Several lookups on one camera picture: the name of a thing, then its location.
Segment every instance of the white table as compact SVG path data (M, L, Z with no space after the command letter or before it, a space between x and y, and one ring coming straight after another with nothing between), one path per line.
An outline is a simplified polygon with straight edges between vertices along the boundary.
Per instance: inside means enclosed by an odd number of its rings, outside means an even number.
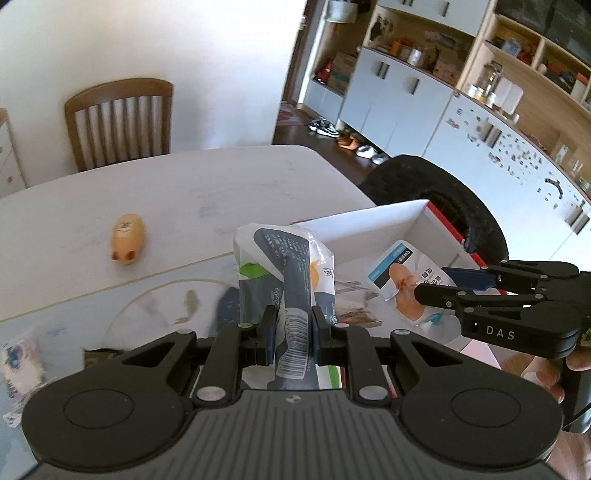
M304 147L191 151L71 175L0 200L0 321L232 251L237 227L372 207ZM141 258L110 259L113 225L139 213Z

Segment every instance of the screw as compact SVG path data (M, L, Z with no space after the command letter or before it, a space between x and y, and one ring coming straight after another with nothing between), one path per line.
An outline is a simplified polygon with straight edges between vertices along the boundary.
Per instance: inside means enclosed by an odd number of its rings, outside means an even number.
M368 385L359 390L359 396L364 400L380 401L388 396L388 390L379 385Z
M226 396L226 391L221 387L202 387L197 390L197 398L203 401L218 401Z

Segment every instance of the sneaker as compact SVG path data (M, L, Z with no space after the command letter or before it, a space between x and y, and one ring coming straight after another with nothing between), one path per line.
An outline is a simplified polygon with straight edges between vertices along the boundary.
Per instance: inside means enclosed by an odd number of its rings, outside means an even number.
M319 127L321 127L323 124L328 123L328 120L324 120L324 118L322 118L321 116L318 117L316 120L312 120L309 124L308 124L308 128L310 130L312 130L313 132L316 132L318 130Z
M316 133L319 135L324 135L325 137L331 138L338 138L340 137L340 132L331 124L330 122L325 121L325 124L322 124L316 130Z
M374 158L378 151L371 145L362 145L355 151L355 154L362 158Z
M374 165L381 165L385 161L390 160L390 157L387 156L385 153L379 153L373 157L371 157L371 162Z

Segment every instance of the chair backrest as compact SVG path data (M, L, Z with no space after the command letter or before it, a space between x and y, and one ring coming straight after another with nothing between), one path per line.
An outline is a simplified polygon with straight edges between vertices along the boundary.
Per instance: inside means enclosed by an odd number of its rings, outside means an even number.
M78 170L170 153L172 100L172 83L148 78L103 83L74 95L65 113Z
M478 253L490 265L509 258L505 235L486 205L460 180L424 158L392 158L359 188L376 205L428 199L464 237L466 252Z

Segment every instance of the white dresser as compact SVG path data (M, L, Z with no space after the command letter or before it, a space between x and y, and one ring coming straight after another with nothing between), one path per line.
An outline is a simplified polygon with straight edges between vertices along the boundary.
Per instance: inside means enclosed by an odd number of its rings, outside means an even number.
M8 117L5 110L0 110L0 198L25 188L8 133Z

